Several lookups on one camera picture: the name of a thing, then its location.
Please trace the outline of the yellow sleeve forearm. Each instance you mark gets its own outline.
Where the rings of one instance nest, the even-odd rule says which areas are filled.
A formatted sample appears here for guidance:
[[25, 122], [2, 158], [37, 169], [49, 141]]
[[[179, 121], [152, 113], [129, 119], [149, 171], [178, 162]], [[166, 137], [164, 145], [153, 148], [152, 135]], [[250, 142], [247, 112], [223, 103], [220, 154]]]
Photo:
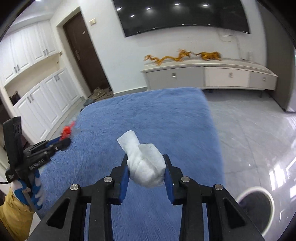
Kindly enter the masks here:
[[34, 212], [20, 202], [10, 188], [1, 205], [1, 240], [27, 240]]

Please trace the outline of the blue white gloved left hand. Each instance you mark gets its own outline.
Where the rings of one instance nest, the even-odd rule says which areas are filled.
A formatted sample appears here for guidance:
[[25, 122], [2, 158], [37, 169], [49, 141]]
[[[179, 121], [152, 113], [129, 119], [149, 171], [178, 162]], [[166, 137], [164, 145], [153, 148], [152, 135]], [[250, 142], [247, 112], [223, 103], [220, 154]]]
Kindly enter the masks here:
[[22, 180], [13, 181], [11, 184], [11, 190], [14, 197], [22, 204], [29, 206], [23, 191], [28, 190], [32, 194], [31, 202], [34, 204], [37, 210], [40, 210], [43, 206], [45, 191], [41, 183], [40, 172], [38, 169], [34, 171], [34, 178], [30, 180], [31, 187], [27, 187], [26, 183]]

